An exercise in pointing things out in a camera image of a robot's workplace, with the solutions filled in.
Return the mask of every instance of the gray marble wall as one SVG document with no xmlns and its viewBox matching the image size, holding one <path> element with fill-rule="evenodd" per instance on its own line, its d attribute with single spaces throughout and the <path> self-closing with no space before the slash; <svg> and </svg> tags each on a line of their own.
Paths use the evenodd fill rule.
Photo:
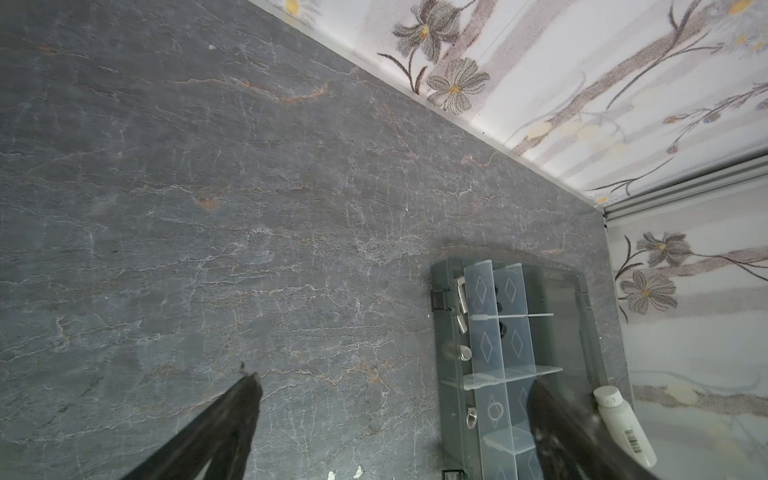
<svg viewBox="0 0 768 480">
<path fill-rule="evenodd" d="M 248 478 L 431 478 L 429 264 L 583 270 L 601 216 L 244 0 L 0 17 L 0 470 L 117 478 L 262 373 Z"/>
</svg>

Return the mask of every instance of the daisy print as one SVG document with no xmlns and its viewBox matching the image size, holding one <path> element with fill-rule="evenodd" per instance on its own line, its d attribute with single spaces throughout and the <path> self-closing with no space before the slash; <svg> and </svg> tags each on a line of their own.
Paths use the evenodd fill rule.
<svg viewBox="0 0 768 480">
<path fill-rule="evenodd" d="M 305 25 L 315 25 L 319 17 L 319 0 L 270 0 L 270 3 Z"/>
</svg>

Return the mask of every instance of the clear acrylic shelf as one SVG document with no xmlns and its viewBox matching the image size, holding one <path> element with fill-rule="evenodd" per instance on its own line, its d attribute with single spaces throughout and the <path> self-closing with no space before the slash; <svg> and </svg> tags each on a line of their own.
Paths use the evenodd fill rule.
<svg viewBox="0 0 768 480">
<path fill-rule="evenodd" d="M 536 365 L 529 317 L 553 314 L 529 313 L 520 263 L 493 270 L 486 260 L 465 267 L 464 277 L 472 373 L 462 383 L 475 391 L 483 479 L 540 478 L 528 392 L 536 376 L 562 368 Z"/>
<path fill-rule="evenodd" d="M 515 380 L 530 379 L 535 376 L 549 373 L 562 372 L 559 366 L 536 365 L 533 368 L 520 369 L 507 367 L 503 376 L 493 376 L 488 373 L 470 373 L 464 375 L 464 390 L 480 389 L 484 386 L 498 385 L 499 383 L 514 382 Z"/>
<path fill-rule="evenodd" d="M 528 420 L 513 425 L 511 429 L 498 430 L 486 435 L 482 441 L 489 447 L 507 452 L 510 455 L 518 455 L 536 447 Z"/>
</svg>

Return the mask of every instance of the floral ceiling panel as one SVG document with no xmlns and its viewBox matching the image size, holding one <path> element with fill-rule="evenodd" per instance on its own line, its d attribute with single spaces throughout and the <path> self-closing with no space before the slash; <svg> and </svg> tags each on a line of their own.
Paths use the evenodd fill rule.
<svg viewBox="0 0 768 480">
<path fill-rule="evenodd" d="M 598 204 L 768 147 L 768 0 L 268 2 Z"/>
</svg>

